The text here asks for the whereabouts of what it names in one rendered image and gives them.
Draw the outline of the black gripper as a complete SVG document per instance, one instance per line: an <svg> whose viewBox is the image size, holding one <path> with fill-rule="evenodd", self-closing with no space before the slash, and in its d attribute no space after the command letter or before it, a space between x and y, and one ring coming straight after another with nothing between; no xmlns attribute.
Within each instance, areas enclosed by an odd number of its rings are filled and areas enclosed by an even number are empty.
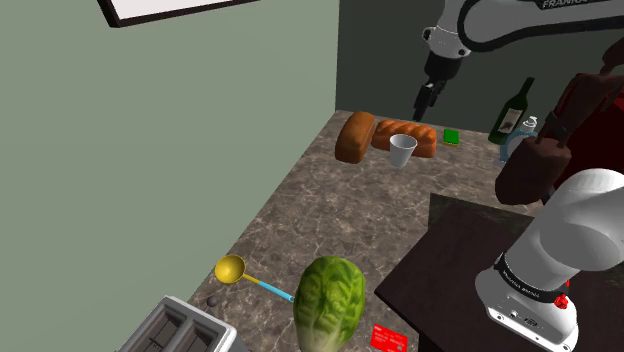
<svg viewBox="0 0 624 352"><path fill-rule="evenodd" d="M428 80L418 92L414 103L413 119L420 121L429 104L433 107L444 90L446 83L453 79L462 64L461 58L447 58L430 51L424 66Z"/></svg>

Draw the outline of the black framed wall picture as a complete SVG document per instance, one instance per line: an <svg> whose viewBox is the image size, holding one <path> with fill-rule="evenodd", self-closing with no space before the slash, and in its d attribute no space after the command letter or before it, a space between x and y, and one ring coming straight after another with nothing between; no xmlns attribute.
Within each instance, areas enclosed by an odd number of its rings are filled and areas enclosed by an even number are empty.
<svg viewBox="0 0 624 352"><path fill-rule="evenodd" d="M112 28L123 28L259 0L97 0Z"/></svg>

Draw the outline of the dark red kitchen appliance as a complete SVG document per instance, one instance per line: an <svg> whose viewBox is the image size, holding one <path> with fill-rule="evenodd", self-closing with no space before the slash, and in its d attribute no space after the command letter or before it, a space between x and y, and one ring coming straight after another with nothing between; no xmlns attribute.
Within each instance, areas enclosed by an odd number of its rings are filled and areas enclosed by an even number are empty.
<svg viewBox="0 0 624 352"><path fill-rule="evenodd" d="M613 69L624 65L624 37L602 56L597 74L578 74L562 92L539 134L520 142L495 182L498 201L506 205L534 203L547 195L572 159L567 142L597 108L608 106L624 89L624 75Z"/></svg>

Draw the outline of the green wine bottle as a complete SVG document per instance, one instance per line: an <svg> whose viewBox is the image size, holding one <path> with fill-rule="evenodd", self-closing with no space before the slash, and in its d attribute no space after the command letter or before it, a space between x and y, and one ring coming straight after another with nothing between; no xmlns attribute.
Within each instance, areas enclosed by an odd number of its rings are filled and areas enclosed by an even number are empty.
<svg viewBox="0 0 624 352"><path fill-rule="evenodd" d="M515 129L520 118L528 108L527 94L534 81L534 77L527 77L520 90L503 105L488 135L488 140L491 143L502 145L508 135Z"/></svg>

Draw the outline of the orange braided bread loaf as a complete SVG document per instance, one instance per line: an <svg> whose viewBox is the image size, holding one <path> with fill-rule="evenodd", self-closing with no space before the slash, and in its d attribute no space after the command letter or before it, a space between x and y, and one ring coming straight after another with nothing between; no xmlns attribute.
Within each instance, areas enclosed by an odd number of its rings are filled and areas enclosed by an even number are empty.
<svg viewBox="0 0 624 352"><path fill-rule="evenodd" d="M390 137L396 134L405 134L415 138L418 142L412 155L420 158L433 158L437 146L437 134L429 126L419 125L407 121L383 120L374 130L371 145L380 150L390 150Z"/></svg>

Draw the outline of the red card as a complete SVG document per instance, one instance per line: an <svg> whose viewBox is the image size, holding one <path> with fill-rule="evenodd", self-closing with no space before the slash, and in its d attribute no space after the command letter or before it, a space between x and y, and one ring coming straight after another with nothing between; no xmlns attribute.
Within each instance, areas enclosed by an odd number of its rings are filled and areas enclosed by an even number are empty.
<svg viewBox="0 0 624 352"><path fill-rule="evenodd" d="M405 335L375 324L370 346L382 352L407 352L408 338Z"/></svg>

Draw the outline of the white cup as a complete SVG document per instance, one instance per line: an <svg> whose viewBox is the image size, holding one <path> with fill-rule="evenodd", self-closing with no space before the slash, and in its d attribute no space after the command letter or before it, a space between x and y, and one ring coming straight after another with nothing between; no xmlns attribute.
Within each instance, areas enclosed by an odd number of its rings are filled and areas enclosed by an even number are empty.
<svg viewBox="0 0 624 352"><path fill-rule="evenodd" d="M390 163L397 168L404 167L412 156L418 141L406 134L395 134L390 137Z"/></svg>

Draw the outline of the silver toaster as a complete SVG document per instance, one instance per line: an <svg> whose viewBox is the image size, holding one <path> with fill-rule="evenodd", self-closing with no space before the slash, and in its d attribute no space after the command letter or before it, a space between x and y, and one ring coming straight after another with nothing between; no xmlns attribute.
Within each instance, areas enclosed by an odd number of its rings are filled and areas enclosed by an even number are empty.
<svg viewBox="0 0 624 352"><path fill-rule="evenodd" d="M174 296L164 296L115 352L250 352L237 330Z"/></svg>

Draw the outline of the green lettuce head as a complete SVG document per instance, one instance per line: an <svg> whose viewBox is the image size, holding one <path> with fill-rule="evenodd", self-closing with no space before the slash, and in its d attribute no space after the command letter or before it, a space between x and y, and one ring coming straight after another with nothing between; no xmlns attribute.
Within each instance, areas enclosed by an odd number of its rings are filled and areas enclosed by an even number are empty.
<svg viewBox="0 0 624 352"><path fill-rule="evenodd" d="M366 279L337 256L315 259L301 276L293 306L301 352L338 352L357 329L366 305Z"/></svg>

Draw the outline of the brown bread loaf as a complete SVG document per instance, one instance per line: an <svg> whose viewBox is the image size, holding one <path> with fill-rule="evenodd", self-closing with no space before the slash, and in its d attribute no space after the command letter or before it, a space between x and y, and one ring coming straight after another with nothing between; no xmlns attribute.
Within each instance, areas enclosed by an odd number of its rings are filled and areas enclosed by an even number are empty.
<svg viewBox="0 0 624 352"><path fill-rule="evenodd" d="M358 164L371 142L375 128L374 116L368 112L353 113L342 127L335 144L335 158Z"/></svg>

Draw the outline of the dark robot stand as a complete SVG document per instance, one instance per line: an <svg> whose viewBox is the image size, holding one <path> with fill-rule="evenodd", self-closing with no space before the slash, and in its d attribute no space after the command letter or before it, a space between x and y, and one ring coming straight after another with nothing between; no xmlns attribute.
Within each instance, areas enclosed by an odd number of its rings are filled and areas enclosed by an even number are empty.
<svg viewBox="0 0 624 352"><path fill-rule="evenodd" d="M544 352L493 322L474 279L531 222L518 213L431 194L428 230L376 295L419 334L418 352ZM624 352L624 263L571 283L579 340L573 352Z"/></svg>

